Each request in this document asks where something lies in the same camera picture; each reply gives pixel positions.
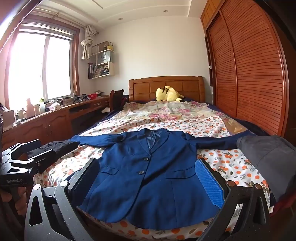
blue gripper pad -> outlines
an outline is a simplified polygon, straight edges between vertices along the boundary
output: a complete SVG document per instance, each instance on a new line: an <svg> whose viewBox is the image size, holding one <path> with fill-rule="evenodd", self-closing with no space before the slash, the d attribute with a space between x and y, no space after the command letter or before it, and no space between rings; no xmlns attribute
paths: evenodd
<svg viewBox="0 0 296 241"><path fill-rule="evenodd" d="M224 203L223 189L200 159L195 162L195 173L212 204L221 208Z"/></svg>

wooden wardrobe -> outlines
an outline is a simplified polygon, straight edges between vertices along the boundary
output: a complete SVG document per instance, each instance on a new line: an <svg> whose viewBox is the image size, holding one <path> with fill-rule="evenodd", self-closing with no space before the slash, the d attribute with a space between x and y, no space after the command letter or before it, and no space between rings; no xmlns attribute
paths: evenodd
<svg viewBox="0 0 296 241"><path fill-rule="evenodd" d="M210 50L214 104L295 145L296 99L289 89L295 84L289 77L296 74L286 61L287 56L296 60L294 49L254 1L221 0L205 21L208 5L213 1L207 2L201 20Z"/></svg>

window frame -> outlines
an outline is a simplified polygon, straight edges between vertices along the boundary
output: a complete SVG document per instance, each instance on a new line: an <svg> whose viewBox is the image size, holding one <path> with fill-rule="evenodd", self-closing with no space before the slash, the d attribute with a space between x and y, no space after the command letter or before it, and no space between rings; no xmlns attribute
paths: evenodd
<svg viewBox="0 0 296 241"><path fill-rule="evenodd" d="M71 93L75 93L77 95L80 95L79 76L78 76L78 48L79 48L80 29L76 28L76 27L74 27L72 25L69 25L67 23L55 20L55 19L51 19L51 18L39 16L39 15L34 15L34 14L29 14L25 18L25 20L26 19L45 21L45 22L60 25L62 27L65 27L65 28L68 28L68 29L71 29L71 30L75 31L75 34L73 36L73 41L70 41L70 61L69 61L69 63L70 63L70 87L71 87ZM6 68L5 68L4 101L5 101L5 106L8 109L9 109L8 81L9 81L10 57L11 57L11 50L12 50L13 44L14 44L15 39L16 39L17 34L18 34L18 30L19 30L19 27L13 33L12 40L11 40L11 45L10 45L9 52L8 52ZM45 46L44 46L44 52L46 52L47 48L48 48L48 43L49 43L49 37L48 36L46 37L46 42L47 42L47 45L45 44ZM43 73L45 72L45 68L46 68L46 62L45 62L45 64L43 64L43 69L42 69ZM42 82L43 82L42 85L43 86L45 85L45 87L46 87L46 81L44 82L45 78L42 78ZM46 99L47 98L47 93L45 93L45 92L46 91L44 91L44 88L43 88L44 98Z"/></svg>

window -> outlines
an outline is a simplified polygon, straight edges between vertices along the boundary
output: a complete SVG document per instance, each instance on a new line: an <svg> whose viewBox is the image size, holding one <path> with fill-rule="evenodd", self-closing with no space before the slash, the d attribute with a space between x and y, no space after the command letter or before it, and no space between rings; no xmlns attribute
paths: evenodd
<svg viewBox="0 0 296 241"><path fill-rule="evenodd" d="M72 95L75 31L40 20L20 26L11 50L8 96L11 110L26 109L26 99L37 104Z"/></svg>

finger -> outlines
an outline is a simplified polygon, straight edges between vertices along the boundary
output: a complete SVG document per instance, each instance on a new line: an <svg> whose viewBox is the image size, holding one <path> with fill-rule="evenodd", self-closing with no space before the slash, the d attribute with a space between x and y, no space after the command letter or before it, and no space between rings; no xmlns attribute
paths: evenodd
<svg viewBox="0 0 296 241"><path fill-rule="evenodd" d="M27 208L28 208L28 206L27 206L27 204L26 204L25 207L23 207L21 210L18 210L18 211L17 211L18 215L25 216L26 213L27 213Z"/></svg>
<svg viewBox="0 0 296 241"><path fill-rule="evenodd" d="M3 202L9 202L12 199L11 194L3 191L2 189L0 189L0 196Z"/></svg>
<svg viewBox="0 0 296 241"><path fill-rule="evenodd" d="M19 196L21 197L26 192L26 187L19 187L17 189L17 192L18 192Z"/></svg>
<svg viewBox="0 0 296 241"><path fill-rule="evenodd" d="M27 195L26 193L21 196L21 198L15 203L15 209L21 210L27 205Z"/></svg>

